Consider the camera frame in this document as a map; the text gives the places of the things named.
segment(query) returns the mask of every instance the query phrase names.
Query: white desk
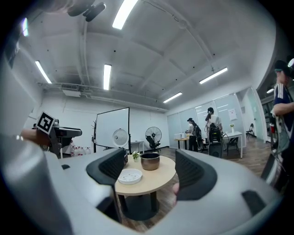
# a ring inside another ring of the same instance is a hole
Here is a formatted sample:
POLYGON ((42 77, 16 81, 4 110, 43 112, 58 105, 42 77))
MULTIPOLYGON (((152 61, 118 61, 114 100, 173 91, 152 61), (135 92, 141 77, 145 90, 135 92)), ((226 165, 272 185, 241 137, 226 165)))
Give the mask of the white desk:
POLYGON ((239 131, 235 131, 234 133, 228 132, 226 134, 229 137, 229 139, 239 137, 239 136, 241 137, 241 158, 243 158, 243 133, 241 133, 239 131))
POLYGON ((130 144, 131 145, 132 144, 139 144, 139 152, 140 152, 140 144, 141 144, 142 145, 142 151, 144 153, 144 142, 143 141, 141 141, 141 140, 135 140, 135 141, 132 141, 130 144))

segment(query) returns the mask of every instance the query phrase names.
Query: paper on wall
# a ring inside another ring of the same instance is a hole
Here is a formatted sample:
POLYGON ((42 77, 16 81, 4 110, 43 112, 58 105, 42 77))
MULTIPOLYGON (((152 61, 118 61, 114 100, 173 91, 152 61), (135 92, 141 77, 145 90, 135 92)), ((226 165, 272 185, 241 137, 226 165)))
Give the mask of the paper on wall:
POLYGON ((230 120, 236 120, 237 119, 237 115, 236 115, 236 110, 233 108, 233 109, 229 109, 229 117, 230 117, 230 120))

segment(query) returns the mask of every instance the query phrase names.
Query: desk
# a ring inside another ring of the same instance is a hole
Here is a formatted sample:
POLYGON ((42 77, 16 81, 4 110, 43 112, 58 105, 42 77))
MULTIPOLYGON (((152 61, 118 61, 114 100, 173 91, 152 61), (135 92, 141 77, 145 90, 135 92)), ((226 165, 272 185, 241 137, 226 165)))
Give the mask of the desk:
POLYGON ((179 149, 180 149, 180 141, 184 141, 185 142, 185 149, 187 150, 187 140, 189 140, 189 138, 174 139, 174 140, 178 142, 179 149))
POLYGON ((226 133, 227 136, 230 138, 235 138, 235 137, 241 137, 241 158, 243 158, 243 133, 239 132, 239 131, 235 131, 234 133, 229 132, 226 133))
POLYGON ((174 177, 175 162, 168 157, 160 156, 159 167, 154 171, 147 171, 142 168, 141 161, 134 162, 133 156, 128 155, 128 163, 124 169, 129 168, 138 169, 143 175, 134 185, 124 185, 116 181, 115 191, 119 196, 122 212, 133 220, 150 219, 159 210, 156 191, 174 177))
POLYGON ((132 144, 139 144, 139 152, 140 152, 140 144, 142 144, 142 151, 143 151, 143 153, 144 153, 144 142, 143 142, 143 141, 141 141, 141 140, 136 140, 136 141, 132 141, 130 144, 131 144, 131 145, 132 145, 132 144))

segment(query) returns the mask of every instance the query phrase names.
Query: plate with holes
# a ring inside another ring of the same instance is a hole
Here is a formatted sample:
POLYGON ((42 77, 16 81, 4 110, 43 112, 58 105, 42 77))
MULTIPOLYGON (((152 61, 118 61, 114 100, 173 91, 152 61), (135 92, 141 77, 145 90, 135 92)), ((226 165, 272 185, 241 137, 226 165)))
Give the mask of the plate with holes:
POLYGON ((124 185, 134 185, 138 183, 141 178, 142 171, 137 169, 125 169, 121 171, 118 180, 124 185))

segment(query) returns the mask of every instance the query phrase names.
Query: table base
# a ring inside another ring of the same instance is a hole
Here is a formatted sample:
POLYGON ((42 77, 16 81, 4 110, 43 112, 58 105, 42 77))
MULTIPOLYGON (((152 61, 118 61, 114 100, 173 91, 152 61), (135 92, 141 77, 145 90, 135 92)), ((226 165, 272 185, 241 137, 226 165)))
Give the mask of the table base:
POLYGON ((141 196, 128 196, 125 198, 119 195, 121 210, 130 219, 142 221, 152 218, 159 210, 159 202, 156 199, 156 192, 141 196))

